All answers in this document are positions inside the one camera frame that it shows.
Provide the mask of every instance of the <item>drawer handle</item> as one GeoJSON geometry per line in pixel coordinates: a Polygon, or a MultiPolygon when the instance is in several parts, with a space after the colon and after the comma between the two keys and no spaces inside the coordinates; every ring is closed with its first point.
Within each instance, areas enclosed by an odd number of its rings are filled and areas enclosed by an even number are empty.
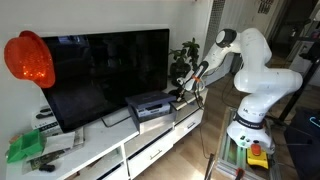
{"type": "Polygon", "coordinates": [[[195,124],[196,124],[195,122],[192,122],[190,125],[188,125],[188,129],[190,129],[195,124]]]}
{"type": "Polygon", "coordinates": [[[153,158],[155,158],[156,156],[158,156],[160,153],[162,152],[162,150],[158,150],[157,154],[155,154],[154,156],[150,156],[150,160],[152,160],[153,158]]]}

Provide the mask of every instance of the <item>red object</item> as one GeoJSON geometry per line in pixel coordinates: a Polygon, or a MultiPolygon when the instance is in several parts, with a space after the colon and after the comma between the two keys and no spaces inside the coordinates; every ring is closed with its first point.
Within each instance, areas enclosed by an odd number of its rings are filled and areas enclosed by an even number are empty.
{"type": "Polygon", "coordinates": [[[261,146],[259,144],[252,144],[251,145],[252,154],[255,156],[260,156],[261,154],[261,146]]]}
{"type": "Polygon", "coordinates": [[[200,79],[198,77],[196,77],[195,75],[192,75],[192,78],[197,81],[197,82],[200,82],[200,79]]]}
{"type": "Polygon", "coordinates": [[[240,180],[244,176],[244,170],[241,168],[238,168],[236,171],[236,179],[235,180],[240,180]]]}
{"type": "Polygon", "coordinates": [[[4,48],[4,59],[10,72],[18,79],[34,81],[41,88],[55,82],[52,57],[43,40],[31,31],[23,31],[4,48]]]}

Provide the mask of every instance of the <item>green box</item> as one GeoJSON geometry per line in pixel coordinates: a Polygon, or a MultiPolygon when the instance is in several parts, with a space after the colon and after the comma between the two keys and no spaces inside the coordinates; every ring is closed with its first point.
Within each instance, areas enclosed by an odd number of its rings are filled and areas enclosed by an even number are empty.
{"type": "Polygon", "coordinates": [[[40,152],[43,148],[43,138],[39,129],[35,129],[22,136],[22,152],[27,156],[40,152]]]}
{"type": "Polygon", "coordinates": [[[26,154],[21,151],[22,148],[22,137],[18,138],[14,143],[10,145],[9,156],[7,163],[20,161],[26,157],[26,154]]]}
{"type": "Polygon", "coordinates": [[[39,129],[33,130],[10,145],[7,163],[16,162],[26,156],[41,152],[43,148],[44,141],[39,129]]]}

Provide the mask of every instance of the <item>small box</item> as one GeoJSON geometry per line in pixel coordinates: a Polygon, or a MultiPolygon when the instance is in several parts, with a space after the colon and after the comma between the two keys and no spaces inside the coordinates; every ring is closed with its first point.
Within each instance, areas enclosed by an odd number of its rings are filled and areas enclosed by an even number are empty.
{"type": "Polygon", "coordinates": [[[126,97],[129,105],[136,109],[144,109],[158,104],[165,104],[176,100],[176,97],[161,91],[152,91],[136,96],[126,97]]]}
{"type": "Polygon", "coordinates": [[[22,152],[31,156],[43,150],[43,138],[39,129],[35,129],[22,136],[22,152]]]}
{"type": "Polygon", "coordinates": [[[145,121],[144,119],[137,117],[134,107],[129,105],[128,110],[140,134],[156,128],[164,130],[173,128],[177,115],[177,111],[174,108],[170,108],[169,114],[145,121]]]}
{"type": "Polygon", "coordinates": [[[15,142],[10,145],[9,155],[7,163],[20,161],[26,157],[26,154],[21,151],[22,149],[22,137],[19,137],[15,142]]]}
{"type": "Polygon", "coordinates": [[[43,138],[39,129],[24,134],[10,145],[7,163],[16,162],[26,156],[41,152],[44,148],[43,144],[43,138]]]}

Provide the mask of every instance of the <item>black device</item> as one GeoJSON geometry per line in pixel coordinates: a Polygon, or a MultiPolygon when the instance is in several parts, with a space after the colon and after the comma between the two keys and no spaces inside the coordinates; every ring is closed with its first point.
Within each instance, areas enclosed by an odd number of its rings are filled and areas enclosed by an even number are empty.
{"type": "Polygon", "coordinates": [[[55,169],[54,165],[44,164],[40,166],[39,171],[53,172],[55,169]]]}
{"type": "Polygon", "coordinates": [[[320,128],[320,116],[312,116],[309,118],[309,121],[314,124],[315,126],[317,126],[318,128],[320,128]]]}
{"type": "Polygon", "coordinates": [[[43,37],[55,84],[42,89],[64,132],[167,87],[169,29],[43,37]]]}
{"type": "Polygon", "coordinates": [[[319,110],[297,107],[290,127],[284,132],[291,159],[300,179],[320,178],[320,128],[310,122],[310,118],[319,116],[319,110]]]}

